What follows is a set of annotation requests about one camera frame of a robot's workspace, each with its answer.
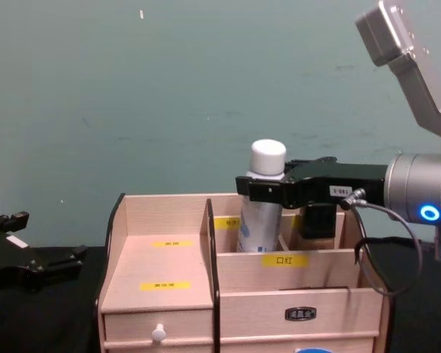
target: wooden desk organizer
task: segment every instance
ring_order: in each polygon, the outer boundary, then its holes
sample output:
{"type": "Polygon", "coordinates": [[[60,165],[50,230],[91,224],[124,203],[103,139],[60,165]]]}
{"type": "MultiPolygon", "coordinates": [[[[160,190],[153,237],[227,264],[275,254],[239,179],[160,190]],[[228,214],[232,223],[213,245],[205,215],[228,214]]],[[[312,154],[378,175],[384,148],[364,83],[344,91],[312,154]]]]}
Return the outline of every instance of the wooden desk organizer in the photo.
{"type": "Polygon", "coordinates": [[[391,303],[354,263],[353,215],[338,210],[335,238],[310,241],[300,212],[285,210],[277,252],[236,253],[240,203],[236,194],[120,198],[97,303],[101,352],[385,353],[391,303]],[[296,307],[315,310],[287,320],[296,307]]]}

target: drawer knob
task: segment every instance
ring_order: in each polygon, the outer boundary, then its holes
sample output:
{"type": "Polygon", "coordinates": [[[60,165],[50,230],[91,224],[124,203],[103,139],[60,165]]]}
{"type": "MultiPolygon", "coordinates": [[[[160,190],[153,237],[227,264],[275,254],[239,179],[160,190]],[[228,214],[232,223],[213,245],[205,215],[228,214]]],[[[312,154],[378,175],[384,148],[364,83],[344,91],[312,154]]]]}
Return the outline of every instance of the drawer knob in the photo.
{"type": "Polygon", "coordinates": [[[167,337],[167,333],[163,329],[162,324],[158,324],[154,331],[152,331],[152,339],[156,342],[162,342],[167,337]]]}

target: cable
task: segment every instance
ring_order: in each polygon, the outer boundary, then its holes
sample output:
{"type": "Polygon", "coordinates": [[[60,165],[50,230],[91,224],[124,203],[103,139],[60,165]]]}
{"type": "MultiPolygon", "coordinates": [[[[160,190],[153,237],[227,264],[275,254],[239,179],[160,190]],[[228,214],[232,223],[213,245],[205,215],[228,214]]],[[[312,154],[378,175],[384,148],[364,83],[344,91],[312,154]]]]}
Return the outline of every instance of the cable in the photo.
{"type": "MultiPolygon", "coordinates": [[[[411,281],[408,285],[404,286],[403,288],[401,288],[399,290],[396,290],[393,292],[388,292],[388,291],[384,291],[384,290],[379,289],[379,287],[376,285],[376,283],[374,283],[374,281],[370,278],[369,270],[366,268],[365,265],[363,265],[362,258],[361,257],[358,258],[358,264],[361,267],[363,274],[365,275],[366,279],[370,283],[370,286],[377,293],[379,293],[383,296],[397,296],[399,294],[407,292],[418,281],[418,279],[420,278],[420,275],[421,275],[421,271],[423,269],[423,252],[421,249],[420,241],[418,240],[417,236],[410,228],[409,223],[407,221],[405,221],[398,213],[396,213],[386,207],[378,206],[377,204],[369,204],[365,200],[358,199],[358,200],[354,200],[354,202],[351,203],[351,210],[354,213],[354,215],[356,216],[359,228],[360,228],[362,236],[364,238],[367,238],[366,230],[365,230],[364,224],[362,223],[361,215],[356,210],[356,207],[371,208],[371,209],[378,210],[378,211],[381,211],[383,213],[390,215],[391,217],[393,217],[394,219],[399,221],[405,227],[405,229],[410,234],[410,236],[412,237],[413,244],[415,245],[415,250],[417,251],[417,258],[418,258],[417,274],[416,274],[413,281],[411,281]]],[[[367,244],[365,244],[365,251],[366,251],[366,255],[370,256],[370,251],[369,251],[367,244]]]]}

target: spray can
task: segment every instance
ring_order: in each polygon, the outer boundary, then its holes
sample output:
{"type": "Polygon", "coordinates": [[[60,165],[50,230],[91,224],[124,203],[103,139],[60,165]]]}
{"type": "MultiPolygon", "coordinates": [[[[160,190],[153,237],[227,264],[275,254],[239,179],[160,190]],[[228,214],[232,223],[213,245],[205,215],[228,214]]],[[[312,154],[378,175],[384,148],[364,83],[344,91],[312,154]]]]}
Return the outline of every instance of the spray can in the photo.
{"type": "MultiPolygon", "coordinates": [[[[284,177],[286,146],[276,140],[257,140],[251,145],[247,177],[280,180],[284,177]]],[[[278,243],[282,206],[253,202],[244,196],[237,252],[274,252],[278,243]]]]}

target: black tabletop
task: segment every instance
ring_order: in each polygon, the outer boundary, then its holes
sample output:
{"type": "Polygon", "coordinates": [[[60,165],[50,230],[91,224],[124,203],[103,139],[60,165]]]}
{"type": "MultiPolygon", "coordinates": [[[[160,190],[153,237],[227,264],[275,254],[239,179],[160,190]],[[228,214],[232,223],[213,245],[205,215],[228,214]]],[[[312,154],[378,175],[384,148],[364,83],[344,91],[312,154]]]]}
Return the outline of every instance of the black tabletop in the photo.
{"type": "MultiPolygon", "coordinates": [[[[69,248],[41,248],[46,258],[69,248]]],[[[415,253],[395,245],[373,247],[379,267],[398,288],[414,276],[415,253]]],[[[426,253],[423,275],[396,299],[390,353],[441,353],[441,263],[426,253]]],[[[0,291],[0,353],[99,352],[94,300],[105,261],[103,247],[89,248],[78,280],[38,293],[0,291]]]]}

